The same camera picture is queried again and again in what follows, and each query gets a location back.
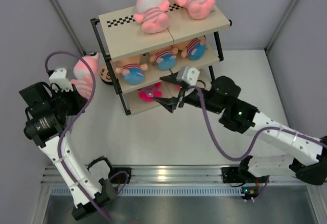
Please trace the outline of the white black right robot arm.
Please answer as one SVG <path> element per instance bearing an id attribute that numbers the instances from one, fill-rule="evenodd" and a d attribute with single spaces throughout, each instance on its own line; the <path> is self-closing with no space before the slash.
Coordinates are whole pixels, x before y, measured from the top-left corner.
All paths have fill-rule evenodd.
<path id="1" fill-rule="evenodd" d="M 326 180 L 326 137 L 315 138 L 276 122 L 257 107 L 239 99 L 240 87 L 227 76 L 219 76 L 210 89 L 197 86 L 200 72 L 196 68 L 163 76 L 161 81 L 180 86 L 178 96 L 155 98 L 173 113 L 188 104 L 202 109 L 209 136 L 217 150 L 228 160 L 239 162 L 239 177 L 246 182 L 271 175 L 290 176 L 304 183 L 321 186 Z M 246 152 L 239 157 L 228 155 L 218 143 L 208 113 L 220 115 L 224 128 L 252 138 Z M 260 139 L 282 151 L 279 156 L 253 156 L 251 151 Z"/>

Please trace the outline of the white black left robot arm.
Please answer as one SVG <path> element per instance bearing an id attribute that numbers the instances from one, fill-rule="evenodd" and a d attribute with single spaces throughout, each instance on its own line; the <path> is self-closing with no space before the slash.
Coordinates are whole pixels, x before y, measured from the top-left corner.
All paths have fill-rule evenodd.
<path id="1" fill-rule="evenodd" d="M 78 157 L 69 131 L 71 124 L 66 119 L 77 119 L 89 101 L 83 98 L 74 87 L 71 91 L 54 91 L 45 82 L 38 82 L 19 91 L 27 103 L 25 136 L 48 156 L 61 174 L 73 197 L 72 215 L 80 220 L 93 212 L 103 211 L 110 200 L 117 197 L 111 184 L 115 170 L 104 165 L 98 176 L 90 173 Z"/>

